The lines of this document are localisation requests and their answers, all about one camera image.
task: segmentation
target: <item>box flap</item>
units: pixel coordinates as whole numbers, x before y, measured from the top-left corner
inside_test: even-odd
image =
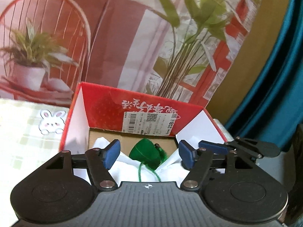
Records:
[[[175,136],[203,107],[163,97],[82,82],[84,106],[91,128],[122,131],[125,112],[176,113]]]
[[[84,153],[88,148],[88,135],[89,125],[84,108],[83,91],[79,85],[66,119],[60,151],[66,149],[72,154]]]
[[[186,140],[193,148],[197,149],[201,140],[215,143],[227,142],[217,124],[204,109],[190,121],[177,135],[178,143]]]

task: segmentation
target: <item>plaid fabric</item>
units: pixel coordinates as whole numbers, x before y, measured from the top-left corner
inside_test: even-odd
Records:
[[[11,226],[17,217],[10,204],[10,192],[13,187],[44,162],[58,153],[61,134],[42,135],[39,123],[40,111],[51,114],[68,108],[44,104],[0,99],[0,226]]]

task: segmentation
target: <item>gray surface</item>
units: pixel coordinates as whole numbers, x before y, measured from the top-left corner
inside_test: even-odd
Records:
[[[294,149],[290,147],[288,152],[281,152],[274,158],[257,159],[257,165],[274,179],[280,182],[288,192],[291,191],[296,181],[296,168],[294,163]]]
[[[205,207],[198,194],[177,188],[174,182],[130,183],[102,192],[78,217],[59,224],[19,221],[14,227],[244,227],[230,223]],[[281,227],[278,221],[253,227]]]

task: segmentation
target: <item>logo symbol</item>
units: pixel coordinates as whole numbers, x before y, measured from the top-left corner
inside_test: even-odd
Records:
[[[144,187],[147,188],[147,189],[150,189],[150,188],[153,187],[153,185],[151,185],[151,184],[146,184],[146,185],[144,185]]]

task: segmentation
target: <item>cardboard box bottom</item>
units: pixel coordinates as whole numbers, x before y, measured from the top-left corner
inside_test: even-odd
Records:
[[[168,156],[170,156],[178,148],[175,137],[139,135],[91,128],[89,130],[88,149],[91,149],[95,141],[100,137],[104,137],[109,142],[113,141],[114,139],[118,139],[121,143],[121,151],[127,156],[136,143],[143,138],[150,139],[153,144],[158,143]]]

